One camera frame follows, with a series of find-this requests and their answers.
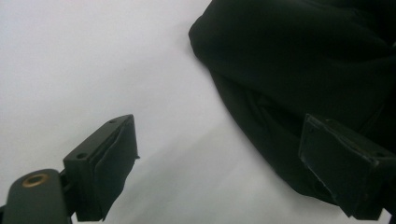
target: white background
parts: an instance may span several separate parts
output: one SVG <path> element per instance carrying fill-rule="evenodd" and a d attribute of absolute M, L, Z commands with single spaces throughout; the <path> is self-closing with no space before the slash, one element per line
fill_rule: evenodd
<path fill-rule="evenodd" d="M 188 39 L 209 2 L 1 1 L 0 204 L 134 114 L 142 159 L 105 223 L 363 223 L 291 190 L 234 124 Z"/>

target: white surface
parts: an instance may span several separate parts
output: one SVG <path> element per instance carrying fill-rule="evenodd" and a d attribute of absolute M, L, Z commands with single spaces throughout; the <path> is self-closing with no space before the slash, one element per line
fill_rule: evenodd
<path fill-rule="evenodd" d="M 235 126 L 188 39 L 208 4 L 1 1 L 0 203 L 132 113 L 142 159 L 105 223 L 360 223 L 294 193 Z"/>

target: black fabric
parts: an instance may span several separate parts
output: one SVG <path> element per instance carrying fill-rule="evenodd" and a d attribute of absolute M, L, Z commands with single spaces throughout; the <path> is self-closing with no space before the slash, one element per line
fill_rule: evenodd
<path fill-rule="evenodd" d="M 298 158 L 306 113 L 394 148 L 396 1 L 213 0 L 190 39 L 238 125 L 299 193 L 332 203 Z"/>

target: black plastic part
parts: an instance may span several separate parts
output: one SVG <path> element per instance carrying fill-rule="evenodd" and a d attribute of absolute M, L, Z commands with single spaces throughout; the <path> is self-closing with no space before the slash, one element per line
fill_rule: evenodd
<path fill-rule="evenodd" d="M 105 123 L 64 158 L 66 179 L 78 196 L 78 221 L 106 217 L 137 158 L 132 115 Z"/>
<path fill-rule="evenodd" d="M 59 174 L 41 170 L 25 175 L 11 186 L 2 224 L 69 224 Z"/>
<path fill-rule="evenodd" d="M 307 115 L 300 158 L 350 217 L 378 220 L 396 156 L 342 124 Z"/>

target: dark garment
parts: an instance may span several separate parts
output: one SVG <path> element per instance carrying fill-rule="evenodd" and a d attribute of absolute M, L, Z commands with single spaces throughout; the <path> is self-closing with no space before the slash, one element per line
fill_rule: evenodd
<path fill-rule="evenodd" d="M 298 158 L 305 114 L 394 144 L 376 130 L 393 120 L 396 137 L 396 1 L 213 0 L 190 39 L 233 118 L 299 193 L 333 203 Z"/>

